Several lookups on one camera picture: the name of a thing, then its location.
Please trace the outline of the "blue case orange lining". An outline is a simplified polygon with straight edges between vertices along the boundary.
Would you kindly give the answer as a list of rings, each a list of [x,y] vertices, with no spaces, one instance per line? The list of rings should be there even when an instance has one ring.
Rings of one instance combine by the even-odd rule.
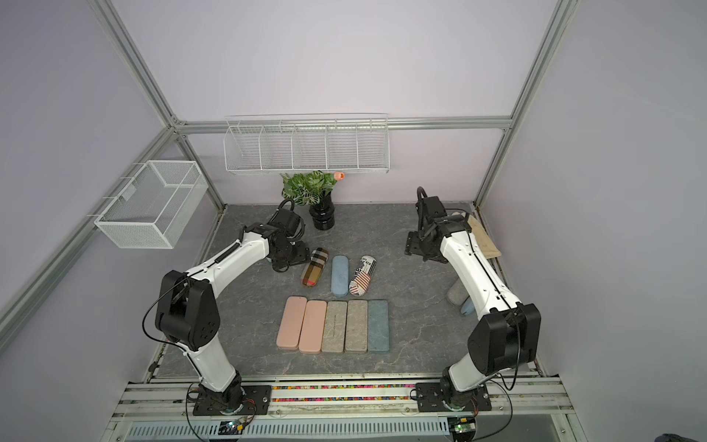
[[[463,316],[473,315],[476,312],[475,305],[471,298],[467,298],[466,301],[460,307],[460,313]]]

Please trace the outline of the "pink hard glasses case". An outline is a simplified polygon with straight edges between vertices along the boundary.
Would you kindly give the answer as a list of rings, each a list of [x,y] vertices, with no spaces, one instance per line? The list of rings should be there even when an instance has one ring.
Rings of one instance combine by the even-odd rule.
[[[285,303],[284,313],[276,338],[276,345],[281,350],[296,350],[307,308],[304,297],[290,297]]]

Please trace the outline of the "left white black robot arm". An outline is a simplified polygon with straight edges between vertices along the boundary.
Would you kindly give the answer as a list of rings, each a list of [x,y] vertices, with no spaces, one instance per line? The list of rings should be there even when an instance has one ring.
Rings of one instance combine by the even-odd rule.
[[[224,250],[185,272],[162,279],[156,302],[155,327],[189,359],[211,398],[234,408],[242,401],[241,377],[228,361],[218,338],[221,292],[255,263],[267,261],[284,273],[309,259],[302,241],[306,225],[296,204],[285,199],[264,223],[239,230]]]

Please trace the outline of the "grey case mint lining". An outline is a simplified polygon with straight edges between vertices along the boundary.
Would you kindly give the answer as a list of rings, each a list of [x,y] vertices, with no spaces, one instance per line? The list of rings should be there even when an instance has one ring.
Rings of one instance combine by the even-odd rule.
[[[368,344],[368,303],[366,300],[348,302],[345,353],[366,353]]]

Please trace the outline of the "grey fabric glasses case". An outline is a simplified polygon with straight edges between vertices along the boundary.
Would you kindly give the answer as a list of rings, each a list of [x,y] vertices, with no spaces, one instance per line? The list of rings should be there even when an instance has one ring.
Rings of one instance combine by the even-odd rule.
[[[460,279],[447,291],[447,301],[454,306],[461,307],[468,298],[468,292]]]

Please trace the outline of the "plaid beige glasses case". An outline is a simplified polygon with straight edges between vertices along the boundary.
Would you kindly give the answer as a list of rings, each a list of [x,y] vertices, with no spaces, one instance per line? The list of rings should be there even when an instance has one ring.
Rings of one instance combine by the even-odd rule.
[[[309,263],[301,276],[301,283],[304,287],[316,287],[329,256],[329,252],[324,248],[316,248],[314,252],[311,252]]]

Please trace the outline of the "pink case black sunglasses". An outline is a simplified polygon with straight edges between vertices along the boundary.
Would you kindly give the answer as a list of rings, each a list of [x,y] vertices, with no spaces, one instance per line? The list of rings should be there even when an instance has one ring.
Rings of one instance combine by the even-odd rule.
[[[305,309],[298,350],[303,354],[318,354],[322,349],[328,303],[309,300]]]

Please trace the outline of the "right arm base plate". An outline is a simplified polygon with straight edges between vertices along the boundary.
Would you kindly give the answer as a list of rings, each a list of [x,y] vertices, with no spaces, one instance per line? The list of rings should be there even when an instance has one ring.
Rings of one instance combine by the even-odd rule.
[[[436,382],[416,383],[411,390],[411,398],[416,401],[421,413],[461,413],[491,411],[490,394],[484,385],[466,392],[458,392],[453,385]]]

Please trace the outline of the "grey mint case red sunglasses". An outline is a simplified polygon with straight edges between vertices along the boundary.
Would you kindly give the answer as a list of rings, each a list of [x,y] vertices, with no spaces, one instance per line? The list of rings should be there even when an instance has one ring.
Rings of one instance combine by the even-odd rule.
[[[344,351],[348,303],[328,303],[322,337],[322,353],[341,354]]]

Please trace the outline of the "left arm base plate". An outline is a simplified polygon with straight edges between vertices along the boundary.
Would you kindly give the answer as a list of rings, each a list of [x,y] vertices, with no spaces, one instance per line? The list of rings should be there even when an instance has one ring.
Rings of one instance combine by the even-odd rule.
[[[209,392],[202,386],[191,389],[188,402],[195,416],[265,415],[272,399],[269,385],[237,386],[230,392]]]

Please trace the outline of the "mint case blue glasses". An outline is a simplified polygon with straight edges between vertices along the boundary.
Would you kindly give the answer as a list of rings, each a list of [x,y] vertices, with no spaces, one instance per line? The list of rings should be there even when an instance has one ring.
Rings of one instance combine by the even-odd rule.
[[[371,353],[390,351],[390,310],[386,300],[368,301],[367,349]]]

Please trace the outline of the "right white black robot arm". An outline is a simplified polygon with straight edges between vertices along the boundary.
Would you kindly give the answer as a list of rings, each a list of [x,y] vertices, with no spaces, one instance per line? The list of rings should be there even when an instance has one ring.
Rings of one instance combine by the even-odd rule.
[[[541,313],[524,304],[502,282],[483,255],[469,215],[451,215],[423,187],[416,190],[417,228],[408,234],[407,255],[448,263],[458,275],[478,322],[467,340],[467,353],[443,374],[452,401],[478,389],[505,369],[536,359]]]

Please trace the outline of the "light blue case white sunglasses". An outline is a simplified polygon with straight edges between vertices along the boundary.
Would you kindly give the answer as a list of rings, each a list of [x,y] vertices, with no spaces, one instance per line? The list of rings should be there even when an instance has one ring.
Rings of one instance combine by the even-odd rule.
[[[331,292],[337,298],[343,298],[349,293],[349,259],[337,255],[331,261]]]

